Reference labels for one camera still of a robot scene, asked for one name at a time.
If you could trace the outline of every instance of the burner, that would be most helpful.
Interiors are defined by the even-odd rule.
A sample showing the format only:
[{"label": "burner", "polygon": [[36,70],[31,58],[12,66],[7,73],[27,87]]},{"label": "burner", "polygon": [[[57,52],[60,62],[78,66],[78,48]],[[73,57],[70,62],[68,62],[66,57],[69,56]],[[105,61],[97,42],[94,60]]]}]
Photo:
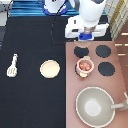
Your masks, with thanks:
[{"label": "burner", "polygon": [[74,54],[79,58],[83,58],[84,56],[88,56],[88,53],[89,53],[88,48],[75,47],[75,49],[74,49]]},{"label": "burner", "polygon": [[114,66],[109,62],[102,62],[98,66],[100,74],[103,76],[112,76],[115,72]]},{"label": "burner", "polygon": [[96,54],[99,57],[106,58],[111,54],[111,49],[106,45],[99,45],[96,48]]}]

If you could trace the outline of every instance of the black tabletop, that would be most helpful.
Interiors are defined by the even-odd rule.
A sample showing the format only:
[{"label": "black tabletop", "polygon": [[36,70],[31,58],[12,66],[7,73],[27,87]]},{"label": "black tabletop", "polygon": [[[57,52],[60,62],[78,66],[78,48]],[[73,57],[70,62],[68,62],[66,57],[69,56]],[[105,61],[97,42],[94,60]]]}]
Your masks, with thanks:
[{"label": "black tabletop", "polygon": [[[62,43],[69,17],[58,17],[54,40]],[[0,52],[0,128],[66,128],[65,45],[51,41],[53,17],[10,17]],[[6,76],[18,54],[18,74]],[[60,72],[54,79],[40,74],[46,60],[55,60]]]}]

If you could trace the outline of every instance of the pink countertop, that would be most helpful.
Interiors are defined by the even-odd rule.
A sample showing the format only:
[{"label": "pink countertop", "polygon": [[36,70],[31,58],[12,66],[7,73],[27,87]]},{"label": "pink countertop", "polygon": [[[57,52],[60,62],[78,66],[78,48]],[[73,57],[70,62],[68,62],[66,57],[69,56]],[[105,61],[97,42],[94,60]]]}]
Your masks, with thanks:
[{"label": "pink countertop", "polygon": [[[120,103],[125,99],[124,92],[126,87],[117,55],[115,43],[112,41],[94,41],[89,46],[89,56],[94,62],[94,70],[87,78],[80,78],[75,73],[75,65],[79,60],[74,55],[75,43],[66,43],[66,128],[90,128],[78,117],[75,110],[75,100],[82,89],[89,86],[97,86],[106,90],[113,98],[115,103]],[[107,58],[98,57],[95,49],[98,45],[107,45],[111,48],[111,55]],[[109,61],[115,67],[115,74],[110,77],[102,76],[98,71],[101,62]],[[116,111],[113,121],[105,128],[128,128],[128,110]]]}]

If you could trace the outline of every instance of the food in bowl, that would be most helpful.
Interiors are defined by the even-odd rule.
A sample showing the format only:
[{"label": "food in bowl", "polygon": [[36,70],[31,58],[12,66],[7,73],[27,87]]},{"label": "food in bowl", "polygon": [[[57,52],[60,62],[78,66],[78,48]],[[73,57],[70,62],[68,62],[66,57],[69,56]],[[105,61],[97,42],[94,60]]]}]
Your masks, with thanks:
[{"label": "food in bowl", "polygon": [[81,62],[79,64],[79,68],[83,71],[89,71],[91,69],[91,65],[88,64],[87,62]]}]

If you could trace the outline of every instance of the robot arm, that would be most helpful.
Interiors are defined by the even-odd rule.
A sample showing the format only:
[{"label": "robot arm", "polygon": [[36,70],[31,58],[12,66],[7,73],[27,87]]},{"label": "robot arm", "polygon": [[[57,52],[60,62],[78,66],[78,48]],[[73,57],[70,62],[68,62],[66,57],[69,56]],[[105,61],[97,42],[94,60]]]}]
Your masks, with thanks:
[{"label": "robot arm", "polygon": [[79,41],[85,41],[105,35],[109,24],[98,25],[98,23],[105,7],[106,0],[69,1],[72,7],[79,12],[79,15],[68,19],[68,24],[65,28],[66,38],[78,37]]}]

